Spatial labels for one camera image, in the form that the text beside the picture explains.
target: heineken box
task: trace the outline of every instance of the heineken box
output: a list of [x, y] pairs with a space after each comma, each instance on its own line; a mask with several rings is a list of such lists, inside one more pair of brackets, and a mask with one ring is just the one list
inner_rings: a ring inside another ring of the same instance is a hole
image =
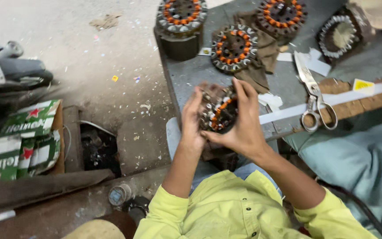
[[61, 100], [20, 109], [0, 130], [0, 181], [41, 173], [64, 173]]

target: black cable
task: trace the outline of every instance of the black cable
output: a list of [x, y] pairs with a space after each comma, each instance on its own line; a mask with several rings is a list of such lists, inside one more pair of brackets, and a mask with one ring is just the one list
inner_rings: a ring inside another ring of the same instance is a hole
[[381, 223], [377, 220], [377, 218], [374, 216], [374, 214], [372, 213], [372, 211], [368, 208], [368, 206], [362, 202], [358, 197], [356, 197], [353, 193], [347, 191], [345, 188], [343, 187], [340, 187], [340, 186], [336, 186], [336, 185], [331, 185], [323, 180], [318, 180], [317, 181], [321, 186], [324, 186], [324, 187], [329, 187], [329, 188], [332, 188], [340, 193], [343, 193], [345, 194], [346, 196], [348, 196], [350, 199], [352, 199], [357, 205], [358, 207], [364, 212], [364, 214], [368, 217], [368, 219], [372, 222], [372, 224], [374, 225], [375, 229], [381, 234], [382, 236], [382, 225]]

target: person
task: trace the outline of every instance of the person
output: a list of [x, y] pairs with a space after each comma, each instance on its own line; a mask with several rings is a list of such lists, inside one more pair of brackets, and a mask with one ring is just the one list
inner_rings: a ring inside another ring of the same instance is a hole
[[[268, 146], [258, 120], [256, 91], [235, 78], [233, 85], [239, 114], [234, 127], [222, 135], [199, 130], [202, 92], [195, 88], [183, 109], [182, 137], [172, 165], [134, 238], [375, 238], [339, 198]], [[252, 161], [245, 167], [254, 171], [239, 177], [228, 170], [218, 172], [191, 191], [207, 140], [244, 155]], [[281, 195], [291, 202], [310, 237], [292, 229]]]

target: person's left hand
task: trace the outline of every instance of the person's left hand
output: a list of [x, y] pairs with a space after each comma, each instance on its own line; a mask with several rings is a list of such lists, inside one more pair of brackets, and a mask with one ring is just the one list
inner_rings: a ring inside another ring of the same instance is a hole
[[201, 136], [199, 129], [200, 105], [202, 90], [194, 87], [194, 93], [188, 99], [182, 111], [182, 137], [180, 145], [188, 148], [192, 153], [201, 154], [207, 140]]

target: scissors handle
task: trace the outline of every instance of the scissors handle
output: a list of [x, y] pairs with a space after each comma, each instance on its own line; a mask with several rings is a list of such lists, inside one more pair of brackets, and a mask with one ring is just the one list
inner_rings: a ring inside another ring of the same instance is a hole
[[[320, 108], [322, 105], [325, 106], [325, 109], [328, 111], [328, 114], [331, 117], [331, 123], [329, 123], [329, 124], [326, 124], [324, 118], [322, 117], [322, 114], [320, 111]], [[316, 102], [316, 108], [318, 109], [319, 114], [321, 115], [321, 122], [325, 126], [325, 128], [327, 128], [329, 130], [333, 130], [333, 129], [337, 128], [337, 124], [338, 124], [337, 114], [335, 113], [335, 110], [332, 108], [332, 106], [330, 104], [324, 102], [322, 100], [322, 98], [318, 98], [318, 100]]]
[[[315, 104], [315, 101], [316, 101], [315, 96], [313, 95], [309, 96], [309, 99], [307, 101], [306, 111], [301, 116], [301, 124], [303, 125], [303, 128], [309, 133], [315, 132], [319, 127], [319, 115], [315, 113], [315, 111], [313, 111], [313, 105]], [[315, 120], [313, 126], [308, 126], [305, 124], [304, 118], [306, 116], [311, 116]]]

